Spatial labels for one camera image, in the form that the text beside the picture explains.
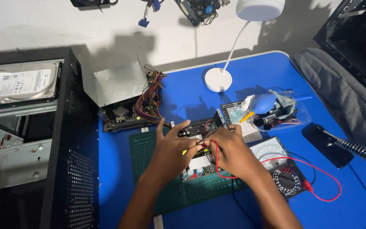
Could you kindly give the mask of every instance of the cpu fan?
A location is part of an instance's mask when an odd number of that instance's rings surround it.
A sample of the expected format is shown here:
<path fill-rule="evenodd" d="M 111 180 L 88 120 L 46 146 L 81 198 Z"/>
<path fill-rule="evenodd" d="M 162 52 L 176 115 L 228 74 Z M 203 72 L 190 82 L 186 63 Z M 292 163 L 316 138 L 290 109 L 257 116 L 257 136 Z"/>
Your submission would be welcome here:
<path fill-rule="evenodd" d="M 111 1 L 111 0 L 70 0 L 74 7 L 89 7 L 89 6 L 98 6 L 98 5 L 105 5 L 111 4 L 115 5 L 118 3 L 118 0 Z"/>

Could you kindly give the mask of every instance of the green cutting mat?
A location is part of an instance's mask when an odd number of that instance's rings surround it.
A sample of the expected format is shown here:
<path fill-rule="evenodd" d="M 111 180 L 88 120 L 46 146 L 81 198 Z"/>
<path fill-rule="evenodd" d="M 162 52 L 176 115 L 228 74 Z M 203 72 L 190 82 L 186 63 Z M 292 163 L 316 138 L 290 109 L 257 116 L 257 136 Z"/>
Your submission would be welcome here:
<path fill-rule="evenodd" d="M 129 147 L 132 159 L 133 179 L 136 184 L 152 158 L 156 145 L 155 131 L 129 136 Z M 241 179 L 235 179 L 234 189 L 248 187 Z M 231 192 L 231 181 L 217 173 L 182 183 L 180 177 L 170 181 L 159 195 L 154 216 L 163 215 L 184 207 L 194 205 Z"/>

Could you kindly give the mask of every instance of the yellow handle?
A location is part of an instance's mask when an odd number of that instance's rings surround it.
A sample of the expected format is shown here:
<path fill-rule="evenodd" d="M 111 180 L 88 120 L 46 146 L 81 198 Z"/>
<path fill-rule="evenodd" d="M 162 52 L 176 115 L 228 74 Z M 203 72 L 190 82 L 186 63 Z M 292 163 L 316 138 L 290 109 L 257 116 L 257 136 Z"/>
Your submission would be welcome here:
<path fill-rule="evenodd" d="M 255 113 L 251 111 L 249 114 L 247 114 L 244 118 L 241 119 L 240 123 L 243 123 L 245 120 L 247 120 L 249 117 L 253 116 Z"/>

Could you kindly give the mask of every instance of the white wall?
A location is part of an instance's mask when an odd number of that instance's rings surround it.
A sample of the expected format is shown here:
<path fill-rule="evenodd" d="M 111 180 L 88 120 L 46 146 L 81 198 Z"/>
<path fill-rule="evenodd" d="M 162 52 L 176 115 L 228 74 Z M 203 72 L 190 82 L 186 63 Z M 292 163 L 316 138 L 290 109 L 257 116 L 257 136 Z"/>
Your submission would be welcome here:
<path fill-rule="evenodd" d="M 293 54 L 317 46 L 312 40 L 341 0 L 286 0 L 283 14 L 252 22 L 234 57 L 282 50 Z M 0 0 L 0 50 L 74 45 L 92 70 L 135 60 L 172 70 L 224 60 L 244 21 L 235 15 L 236 0 L 218 10 L 211 25 L 194 28 L 174 0 L 149 12 L 148 28 L 137 25 L 145 2 L 119 0 L 110 8 L 79 10 L 69 0 Z"/>

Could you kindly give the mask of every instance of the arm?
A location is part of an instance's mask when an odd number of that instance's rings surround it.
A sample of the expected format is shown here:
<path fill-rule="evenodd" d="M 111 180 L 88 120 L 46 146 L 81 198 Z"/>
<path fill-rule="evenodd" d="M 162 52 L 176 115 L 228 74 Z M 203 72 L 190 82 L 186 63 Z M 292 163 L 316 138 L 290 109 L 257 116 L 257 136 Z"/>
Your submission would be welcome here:
<path fill-rule="evenodd" d="M 303 229 L 297 217 L 283 199 L 270 173 L 258 161 L 242 138 L 241 126 L 231 124 L 229 130 L 220 128 L 210 136 L 220 148 L 218 165 L 244 180 L 259 203 L 266 229 Z M 214 143 L 205 143 L 216 152 Z"/>
<path fill-rule="evenodd" d="M 166 136 L 162 132 L 164 124 L 165 119 L 162 119 L 156 129 L 156 148 L 152 159 L 136 184 L 118 229 L 148 228 L 159 193 L 189 166 L 190 160 L 202 148 L 196 145 L 198 139 L 176 138 L 178 131 L 189 125 L 190 120 L 176 125 Z"/>

